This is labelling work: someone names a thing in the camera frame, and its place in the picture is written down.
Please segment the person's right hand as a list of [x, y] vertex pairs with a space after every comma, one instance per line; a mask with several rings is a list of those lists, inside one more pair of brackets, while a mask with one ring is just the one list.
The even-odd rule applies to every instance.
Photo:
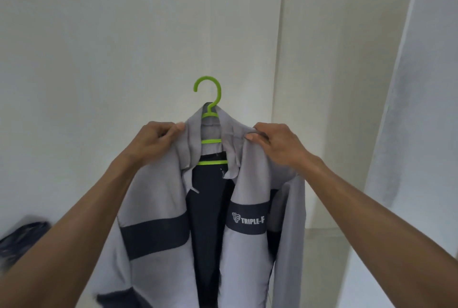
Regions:
[[255, 132], [251, 133], [259, 133], [268, 137], [270, 147], [260, 147], [275, 163], [302, 172], [316, 161], [316, 157], [303, 146], [297, 135], [287, 125], [259, 122], [254, 129]]

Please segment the person's left hand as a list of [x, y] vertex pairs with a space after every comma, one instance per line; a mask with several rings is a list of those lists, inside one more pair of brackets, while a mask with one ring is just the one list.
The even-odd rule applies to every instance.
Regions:
[[161, 158], [173, 143], [162, 142], [162, 123], [150, 121], [144, 125], [121, 156], [130, 164], [143, 167]]

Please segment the grey and navy work jacket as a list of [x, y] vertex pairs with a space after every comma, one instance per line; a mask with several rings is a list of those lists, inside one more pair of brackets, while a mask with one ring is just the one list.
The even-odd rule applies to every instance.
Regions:
[[305, 181], [205, 104], [136, 173], [91, 278], [102, 308], [300, 308]]

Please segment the person's left forearm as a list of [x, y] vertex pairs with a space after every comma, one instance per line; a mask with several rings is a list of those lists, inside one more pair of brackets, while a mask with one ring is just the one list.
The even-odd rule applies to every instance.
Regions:
[[75, 308], [141, 159], [122, 152], [81, 199], [0, 278], [0, 308]]

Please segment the person's right forearm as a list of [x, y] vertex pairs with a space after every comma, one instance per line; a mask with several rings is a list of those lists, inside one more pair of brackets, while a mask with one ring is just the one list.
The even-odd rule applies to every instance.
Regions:
[[458, 308], [458, 260], [303, 151], [295, 162], [395, 308]]

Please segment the green plastic clothes hanger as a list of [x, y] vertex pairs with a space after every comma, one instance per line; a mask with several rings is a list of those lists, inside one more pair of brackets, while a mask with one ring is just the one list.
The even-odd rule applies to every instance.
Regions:
[[[216, 105], [218, 105], [218, 103], [221, 100], [222, 88], [221, 88], [220, 82], [216, 78], [214, 78], [212, 76], [202, 76], [202, 77], [198, 78], [196, 80], [196, 82], [194, 83], [193, 91], [197, 92], [198, 88], [199, 88], [199, 85], [203, 81], [206, 81], [206, 80], [211, 81], [215, 85], [215, 87], [216, 87], [216, 98], [215, 98], [215, 100], [213, 102], [207, 104], [207, 110], [202, 112], [202, 118], [209, 118], [209, 117], [218, 118], [219, 115], [218, 115], [217, 111], [215, 111], [213, 109], [215, 108]], [[226, 165], [227, 163], [228, 163], [227, 160], [200, 160], [197, 163], [197, 165], [198, 166], [213, 166], [213, 165]]]

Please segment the dark blue cloth bundle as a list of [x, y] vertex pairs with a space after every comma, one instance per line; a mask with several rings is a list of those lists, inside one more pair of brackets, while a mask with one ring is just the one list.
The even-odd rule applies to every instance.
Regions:
[[48, 221], [20, 226], [0, 239], [0, 265], [9, 270], [51, 228]]

